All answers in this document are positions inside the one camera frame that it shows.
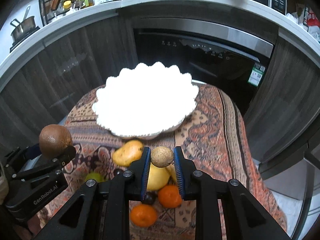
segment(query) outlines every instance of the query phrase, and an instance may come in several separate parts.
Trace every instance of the patterned tablecloth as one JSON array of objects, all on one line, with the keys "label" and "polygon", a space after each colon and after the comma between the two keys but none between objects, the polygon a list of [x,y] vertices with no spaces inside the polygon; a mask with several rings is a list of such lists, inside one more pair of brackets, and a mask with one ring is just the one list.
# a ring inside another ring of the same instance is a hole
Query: patterned tablecloth
[{"label": "patterned tablecloth", "polygon": [[[167,146],[171,149],[181,146],[185,157],[193,160],[197,169],[223,181],[238,179],[286,230],[286,217],[270,190],[264,185],[252,161],[239,110],[218,88],[211,85],[197,85],[199,86],[197,107],[192,116],[187,118],[175,132],[162,134],[143,143],[151,149],[156,146]],[[64,168],[69,187],[47,205],[47,210],[39,213],[43,223],[84,183],[89,172],[98,172],[107,179],[112,179],[113,170],[118,168],[112,162],[111,156],[124,141],[97,125],[97,116],[92,111],[92,104],[97,101],[97,89],[84,95],[67,117],[65,126],[71,132],[77,154]],[[157,99],[143,100],[151,106]],[[130,224],[132,239],[194,239],[195,201],[185,201],[175,209],[163,208],[156,201],[154,207],[158,211],[157,222],[149,228],[139,228]],[[220,216],[225,238],[221,204]]]}]

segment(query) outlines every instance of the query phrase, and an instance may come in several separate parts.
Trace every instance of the green and white label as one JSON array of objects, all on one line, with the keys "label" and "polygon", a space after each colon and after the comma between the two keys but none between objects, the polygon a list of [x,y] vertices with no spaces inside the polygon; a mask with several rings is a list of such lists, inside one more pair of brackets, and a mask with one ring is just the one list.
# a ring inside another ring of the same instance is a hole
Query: green and white label
[{"label": "green and white label", "polygon": [[265,70],[266,68],[264,66],[256,62],[254,64],[254,67],[252,68],[248,83],[257,87],[263,77],[263,73]]}]

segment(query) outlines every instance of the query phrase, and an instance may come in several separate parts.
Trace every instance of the stove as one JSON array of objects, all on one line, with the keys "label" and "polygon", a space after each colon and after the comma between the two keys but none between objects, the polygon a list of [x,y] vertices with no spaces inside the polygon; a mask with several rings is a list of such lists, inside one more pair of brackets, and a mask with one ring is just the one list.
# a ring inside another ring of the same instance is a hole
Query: stove
[{"label": "stove", "polygon": [[40,27],[37,26],[36,28],[26,32],[23,34],[23,36],[20,38],[19,41],[15,41],[12,43],[12,47],[10,48],[10,53],[21,43],[23,42],[26,38],[28,38],[30,35],[34,34],[37,30],[40,30]]}]

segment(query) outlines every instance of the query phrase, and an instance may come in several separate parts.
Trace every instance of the white wall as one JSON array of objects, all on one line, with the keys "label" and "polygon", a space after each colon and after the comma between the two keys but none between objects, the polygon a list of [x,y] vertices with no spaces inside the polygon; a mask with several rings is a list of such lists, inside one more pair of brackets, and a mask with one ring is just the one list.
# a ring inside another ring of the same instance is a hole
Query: white wall
[{"label": "white wall", "polygon": [[17,4],[15,8],[12,10],[11,14],[9,15],[9,17],[7,18],[6,22],[0,30],[0,62],[2,62],[9,55],[10,48],[12,47],[13,40],[11,37],[11,33],[14,30],[14,27],[10,25],[10,22],[15,18],[17,18],[18,21],[21,22],[28,4],[31,5],[28,17],[34,16],[36,26],[39,26],[40,28],[43,27],[39,11],[39,1],[21,0],[19,4]]}]

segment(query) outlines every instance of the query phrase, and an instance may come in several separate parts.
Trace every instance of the yellow lid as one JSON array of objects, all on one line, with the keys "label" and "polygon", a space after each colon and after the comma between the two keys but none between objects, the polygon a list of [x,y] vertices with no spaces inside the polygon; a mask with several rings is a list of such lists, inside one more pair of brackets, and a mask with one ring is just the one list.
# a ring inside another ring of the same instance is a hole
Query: yellow lid
[{"label": "yellow lid", "polygon": [[64,8],[65,10],[70,9],[70,7],[71,7],[71,1],[70,1],[70,0],[65,1],[65,2],[63,3],[63,8]]}]

